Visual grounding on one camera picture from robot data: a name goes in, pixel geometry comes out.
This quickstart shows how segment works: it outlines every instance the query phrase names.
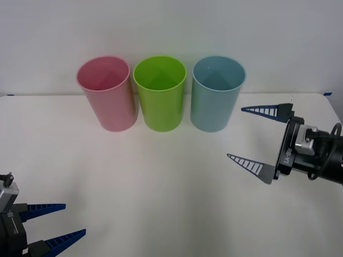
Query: cup rim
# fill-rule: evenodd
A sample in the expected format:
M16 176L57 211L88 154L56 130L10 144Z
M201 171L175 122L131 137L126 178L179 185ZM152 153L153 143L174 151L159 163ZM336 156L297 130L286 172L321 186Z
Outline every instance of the cup rim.
M232 88L232 89L228 89L228 90L211 89L211 88L209 88L209 87L206 87L206 86L203 85L202 83L200 83L200 82L196 79L196 77L195 77L195 75L194 75L194 68L195 68L195 66L196 66L201 60L206 59L206 58L209 58L209 57L223 57L223 58L227 58L227 59L230 59L230 60L233 60L233 61L237 62L237 63L242 67L242 69L243 69L243 71L244 71L244 80L242 81L242 83L240 83L239 86L237 86L237 87L235 87L235 88ZM239 89L239 88L244 84L245 80L247 79L247 72L245 71L244 66L243 66L240 62L238 62L237 60L235 60L235 59L233 59L233 58L230 58L230 57L228 57L228 56L224 56L224 55L209 55L209 56L205 56L205 57L201 58L201 59L198 60L198 61L195 63L195 65L193 66L192 75L193 75L193 79L194 79L199 85L201 85L202 87L204 87L204 88L206 88L206 89L208 89L208 90L210 90L210 91L213 91L213 92L230 92L230 91L237 90L237 89Z
M137 82L136 78L135 78L135 71L136 71L136 68L139 64L141 64L142 62L148 60L148 59L151 59L151 58L156 58L156 57L168 57L168 58L171 58L171 59L174 59L176 61L178 61L179 63L182 64L183 68L184 68L184 71L185 71L185 74L184 74L184 78L181 80L181 82L179 84L177 84L176 86L174 87L171 87L171 88L168 88L168 89L163 89L163 90L154 90L154 89L149 89L149 88L146 88L146 87L143 87L140 83ZM135 81L136 85L144 90L147 90L147 91L150 91L150 92L167 92L167 91L170 91L178 86L180 86L182 83L184 83L184 81L186 80L186 77L187 77L187 69L186 69L186 66L182 63L182 61L180 61L179 59L173 57L173 56L170 56L170 55L154 55L154 56L150 56L150 57L147 57L145 59L143 59L142 61L140 61L136 66L135 68L133 69L133 73L132 73L132 77L133 77L133 80Z
M125 79L124 79L120 84L118 84L118 85L116 85L116 86L114 86L114 87L112 87L112 88L108 88L108 89L104 89L104 90L92 90L92 89L88 89L88 88L84 87L83 85L81 85L80 82L79 82L79 80L78 80L78 76L79 76L80 70L81 70L86 64L90 63L91 61L94 61L94 60L100 59L100 58L104 58L104 57L116 58L116 59L119 59L119 60L123 61L123 62L126 64L126 66L129 68L129 70L128 70L128 75L125 77ZM94 92L94 93L102 93L102 92L107 92L107 91L113 90L113 89L115 89L115 88L117 88L117 87L123 85L123 84L127 81L128 77L130 76L130 73L131 73L130 65L127 63L127 61L126 61L125 59L120 58L120 57L118 57L118 56L114 56L114 55L103 55L103 56L99 56L99 57L92 58L92 59L86 61L83 65L81 65L81 67L78 69L78 71L77 71L77 73L76 73L76 81L77 81L77 84L79 84L79 86L80 86L82 89L86 90L86 91Z

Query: cable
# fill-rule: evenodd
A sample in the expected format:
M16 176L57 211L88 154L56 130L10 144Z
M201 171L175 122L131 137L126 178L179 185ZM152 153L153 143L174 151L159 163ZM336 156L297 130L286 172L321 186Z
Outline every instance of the cable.
M326 166L328 165L334 151L336 150L337 147L337 142L335 141L335 139L343 139L343 137L341 137L341 132L342 132L342 124L340 122L337 122L335 124L335 126L332 128L331 131L331 136L332 137L333 142L332 142L332 146L331 149L329 151L329 154L327 155L324 164L321 166L321 168L314 174L314 176L312 176L311 173L307 173L307 177L309 178L309 180L315 180L316 178L318 178L319 176L321 176L324 172L324 170L326 169Z

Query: green cup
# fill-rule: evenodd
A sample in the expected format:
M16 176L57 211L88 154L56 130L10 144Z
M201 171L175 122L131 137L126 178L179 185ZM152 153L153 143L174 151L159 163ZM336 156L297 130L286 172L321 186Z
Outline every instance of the green cup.
M164 132L175 129L182 120L186 67L170 56L153 56L133 71L146 125Z

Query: white wall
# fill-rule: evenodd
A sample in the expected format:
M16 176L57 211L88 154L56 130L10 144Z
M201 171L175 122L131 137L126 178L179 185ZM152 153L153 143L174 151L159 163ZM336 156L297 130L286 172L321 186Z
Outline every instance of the white wall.
M191 74L221 54L245 67L243 92L333 92L343 118L342 13L342 0L0 0L0 94L80 94L78 67L101 55L132 68L173 55Z

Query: cup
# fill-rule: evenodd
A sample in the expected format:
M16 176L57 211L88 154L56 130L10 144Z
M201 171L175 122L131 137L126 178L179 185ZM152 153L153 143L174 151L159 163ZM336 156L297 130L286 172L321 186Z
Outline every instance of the cup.
M155 131L175 129L182 120L183 63L170 56L154 56L140 62L133 71L146 125Z
M125 60L115 56L92 59L76 77L104 129L124 131L136 122L130 67Z
M234 109L245 70L224 56L201 59L193 68L191 120L205 132L224 129Z

